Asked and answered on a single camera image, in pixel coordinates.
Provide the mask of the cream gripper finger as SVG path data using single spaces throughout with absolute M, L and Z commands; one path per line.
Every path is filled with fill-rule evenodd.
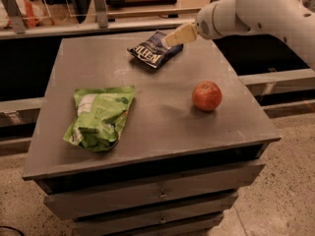
M 161 43 L 165 47 L 172 47 L 196 40 L 198 37 L 198 32 L 196 25 L 193 23 L 184 24 L 178 27 L 173 32 L 165 36 Z

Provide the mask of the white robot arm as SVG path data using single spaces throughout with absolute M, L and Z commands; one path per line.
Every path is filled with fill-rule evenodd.
M 202 8 L 193 23 L 161 41 L 165 47 L 230 35 L 269 34 L 315 68 L 315 13 L 302 0 L 219 0 Z

